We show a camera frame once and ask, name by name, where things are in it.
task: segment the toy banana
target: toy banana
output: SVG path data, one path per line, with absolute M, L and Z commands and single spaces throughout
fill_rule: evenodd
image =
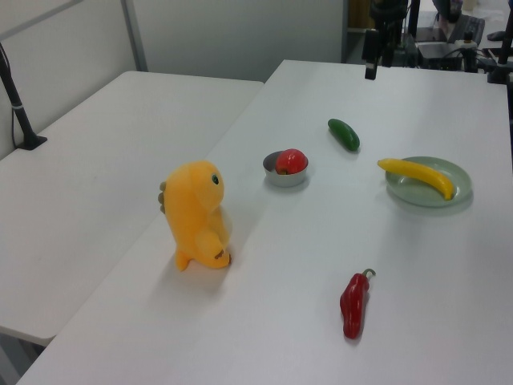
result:
M 442 193 L 446 201 L 452 199 L 454 195 L 454 186 L 450 179 L 441 172 L 424 164 L 387 158 L 379 160 L 378 166 L 393 174 L 408 176 L 409 178 L 418 179 L 430 184 Z

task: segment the white wall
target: white wall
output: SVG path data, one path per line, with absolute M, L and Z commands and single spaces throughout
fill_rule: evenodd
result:
M 283 59 L 341 62 L 347 0 L 128 1 L 149 71 L 266 81 Z
M 2 41 L 30 124 L 40 132 L 119 74 L 135 70 L 120 0 L 83 0 Z M 22 139 L 16 122 L 18 142 Z M 12 151 L 0 86 L 0 159 Z

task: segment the yellow plush toy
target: yellow plush toy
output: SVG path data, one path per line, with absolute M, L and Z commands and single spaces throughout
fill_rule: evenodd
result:
M 224 195 L 219 170 L 206 160 L 178 167 L 160 185 L 160 210 L 176 241 L 175 261 L 185 270 L 191 259 L 219 269 L 230 264 L 229 240 L 220 211 Z

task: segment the red apple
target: red apple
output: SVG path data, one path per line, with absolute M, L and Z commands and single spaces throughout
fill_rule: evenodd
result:
M 281 152 L 274 168 L 278 174 L 287 175 L 303 171 L 307 165 L 308 159 L 305 154 L 295 148 L 290 148 Z

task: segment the plush toy arm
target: plush toy arm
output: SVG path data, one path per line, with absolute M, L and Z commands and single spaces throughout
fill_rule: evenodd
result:
M 223 215 L 219 207 L 211 215 L 210 227 L 216 231 L 223 248 L 226 248 L 230 240 L 230 234 L 224 225 Z
M 217 259 L 224 252 L 219 235 L 210 229 L 204 230 L 196 235 L 196 246 L 207 259 Z

